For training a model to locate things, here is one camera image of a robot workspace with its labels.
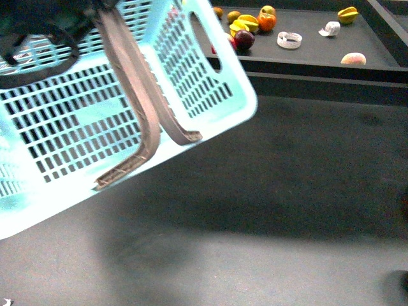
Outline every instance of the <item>white tape roll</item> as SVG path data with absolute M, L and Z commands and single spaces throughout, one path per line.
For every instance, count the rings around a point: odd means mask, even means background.
M 277 43 L 285 49 L 296 49 L 302 43 L 302 37 L 297 33 L 280 32 Z
M 321 36 L 336 36 L 340 32 L 340 24 L 337 21 L 330 21 L 326 24 L 324 29 L 319 31 Z

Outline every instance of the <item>gray floor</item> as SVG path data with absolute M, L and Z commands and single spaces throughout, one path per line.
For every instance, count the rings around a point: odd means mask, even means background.
M 407 191 L 408 109 L 261 97 L 251 121 L 0 241 L 0 298 L 408 305 Z

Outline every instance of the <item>red apple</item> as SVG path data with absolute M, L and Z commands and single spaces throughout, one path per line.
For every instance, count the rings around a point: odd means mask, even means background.
M 228 34 L 228 33 L 224 33 L 224 34 L 225 34 L 225 36 L 227 37 L 227 40 L 229 41 L 229 43 L 231 44 L 232 49 L 236 50 L 236 49 L 237 49 L 237 44 L 235 43 L 234 37 L 232 37 L 232 36 L 231 36 L 230 34 Z M 211 45 L 211 52 L 212 52 L 213 54 L 217 54 L 217 52 L 215 51 L 215 48 L 214 48 L 213 45 Z
M 235 44 L 240 50 L 248 50 L 255 42 L 255 36 L 247 30 L 239 30 L 234 37 Z

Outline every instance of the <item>plastic basket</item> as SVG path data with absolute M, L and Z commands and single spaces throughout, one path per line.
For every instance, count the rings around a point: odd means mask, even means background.
M 118 7 L 186 129 L 199 130 L 205 141 L 253 116 L 256 95 L 207 1 L 133 0 Z M 218 72 L 194 35 L 192 12 L 217 50 Z M 0 73 L 52 66 L 68 52 L 42 37 L 27 46 L 20 67 L 0 63 Z M 138 147 L 138 121 L 97 30 L 80 49 L 67 73 L 0 91 L 0 238 L 103 192 L 95 190 L 95 179 Z M 162 132 L 156 155 L 127 178 L 192 146 Z

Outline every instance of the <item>basket hole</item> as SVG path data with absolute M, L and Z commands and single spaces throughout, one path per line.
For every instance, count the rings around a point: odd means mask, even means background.
M 190 23 L 191 23 L 191 26 L 193 27 L 194 35 L 196 36 L 198 44 L 200 45 L 200 48 L 203 51 L 203 53 L 205 55 L 212 54 L 211 40 L 207 36 L 207 32 L 205 32 L 200 20 L 198 19 L 195 13 L 190 14 Z M 214 55 L 214 57 L 211 57 L 210 61 L 207 59 L 207 62 L 214 69 L 221 70 L 221 62 L 218 59 L 218 56 Z

